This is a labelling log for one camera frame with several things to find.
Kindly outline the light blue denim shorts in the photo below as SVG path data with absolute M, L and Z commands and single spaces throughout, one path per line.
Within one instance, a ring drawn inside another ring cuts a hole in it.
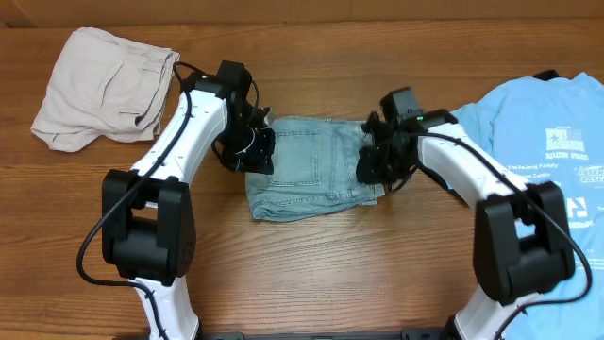
M 272 124 L 274 173 L 247 173 L 245 190 L 256 220 L 291 222 L 376 205 L 381 184 L 357 180 L 359 151 L 372 138 L 360 121 L 286 117 Z

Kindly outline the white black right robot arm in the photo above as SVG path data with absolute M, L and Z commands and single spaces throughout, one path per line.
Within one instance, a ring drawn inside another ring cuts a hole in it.
M 451 187 L 475 214 L 478 287 L 442 328 L 407 329 L 404 339 L 501 339 L 511 321 L 575 273 L 562 190 L 532 183 L 476 145 L 447 110 L 422 110 L 411 88 L 386 94 L 362 124 L 357 179 L 395 191 L 416 170 Z

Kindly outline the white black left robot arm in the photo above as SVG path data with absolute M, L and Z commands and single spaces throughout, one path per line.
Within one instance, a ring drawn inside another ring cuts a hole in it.
M 152 148 L 102 183 L 102 254 L 119 285 L 136 290 L 150 339 L 199 339 L 185 278 L 196 247 L 190 186 L 207 152 L 233 173 L 270 175 L 276 134 L 269 111 L 247 96 L 257 88 L 239 62 L 218 72 L 193 67 L 178 79 L 177 110 Z

